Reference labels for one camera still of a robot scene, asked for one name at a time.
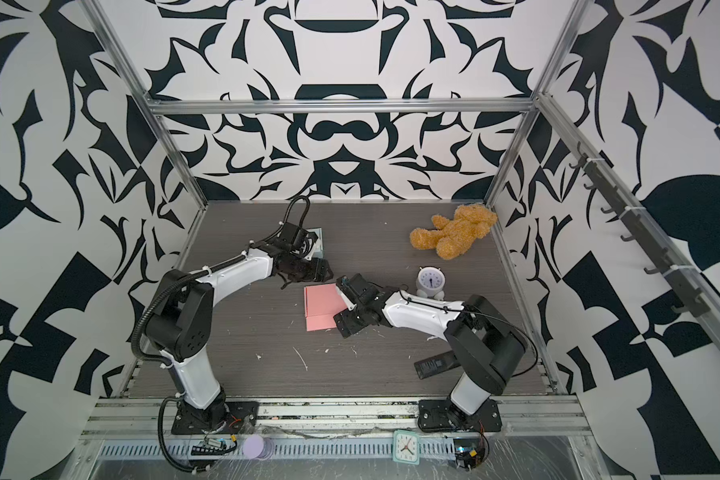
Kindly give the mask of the pink paper box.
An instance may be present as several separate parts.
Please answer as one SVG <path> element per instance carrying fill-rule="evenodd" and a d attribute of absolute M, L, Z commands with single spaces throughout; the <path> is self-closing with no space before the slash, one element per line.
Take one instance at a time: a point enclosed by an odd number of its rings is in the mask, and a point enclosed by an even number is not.
<path fill-rule="evenodd" d="M 308 332 L 335 328 L 334 316 L 346 308 L 347 303 L 335 284 L 304 288 L 304 311 Z"/>

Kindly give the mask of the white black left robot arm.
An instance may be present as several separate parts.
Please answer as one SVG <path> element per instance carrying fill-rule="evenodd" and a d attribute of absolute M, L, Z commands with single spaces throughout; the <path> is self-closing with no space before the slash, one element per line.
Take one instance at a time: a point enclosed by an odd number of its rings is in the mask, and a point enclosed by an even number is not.
<path fill-rule="evenodd" d="M 252 241 L 237 256 L 193 272 L 173 269 L 158 285 L 151 302 L 135 321 L 130 347 L 142 362 L 167 370 L 177 392 L 161 401 L 157 438 L 161 454 L 174 469 L 197 474 L 203 466 L 181 462 L 168 450 L 164 416 L 168 404 L 177 407 L 177 434 L 212 435 L 240 426 L 230 411 L 225 391 L 215 377 L 207 354 L 213 309 L 233 293 L 258 281 L 278 277 L 285 286 L 332 279 L 327 260 L 315 255 L 319 236 L 304 222 L 283 218 L 265 238 Z"/>

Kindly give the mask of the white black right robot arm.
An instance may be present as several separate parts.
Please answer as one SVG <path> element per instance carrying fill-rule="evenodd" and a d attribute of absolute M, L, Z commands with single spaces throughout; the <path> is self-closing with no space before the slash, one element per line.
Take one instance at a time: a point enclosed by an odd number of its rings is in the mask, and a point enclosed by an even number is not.
<path fill-rule="evenodd" d="M 362 275 L 342 276 L 336 289 L 346 308 L 334 316 L 344 338 L 370 326 L 415 330 L 445 341 L 449 350 L 415 364 L 420 378 L 460 367 L 449 394 L 452 407 L 471 416 L 517 376 L 527 351 L 538 353 L 530 337 L 508 322 L 484 297 L 447 302 L 380 286 Z"/>

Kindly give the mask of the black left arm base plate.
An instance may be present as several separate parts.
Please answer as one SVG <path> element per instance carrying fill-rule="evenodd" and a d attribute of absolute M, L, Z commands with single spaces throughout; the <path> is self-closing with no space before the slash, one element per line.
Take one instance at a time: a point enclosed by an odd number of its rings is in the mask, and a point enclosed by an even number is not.
<path fill-rule="evenodd" d="M 201 410 L 181 402 L 171 426 L 173 435 L 238 434 L 256 425 L 256 401 L 220 401 Z"/>

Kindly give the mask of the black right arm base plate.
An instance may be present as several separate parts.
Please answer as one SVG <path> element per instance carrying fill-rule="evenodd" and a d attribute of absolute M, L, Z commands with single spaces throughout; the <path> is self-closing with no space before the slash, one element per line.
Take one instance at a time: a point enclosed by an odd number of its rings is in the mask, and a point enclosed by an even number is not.
<path fill-rule="evenodd" d="M 428 399 L 418 402 L 417 426 L 422 432 L 500 432 L 502 419 L 498 405 L 488 399 L 471 415 L 459 410 L 448 399 Z"/>

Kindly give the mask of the light blue paper box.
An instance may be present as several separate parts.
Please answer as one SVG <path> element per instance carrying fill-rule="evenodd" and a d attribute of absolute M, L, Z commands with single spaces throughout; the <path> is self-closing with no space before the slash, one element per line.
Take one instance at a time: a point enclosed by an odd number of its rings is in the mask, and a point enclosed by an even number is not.
<path fill-rule="evenodd" d="M 324 256 L 323 232 L 321 228 L 307 230 L 305 259 L 322 258 Z"/>

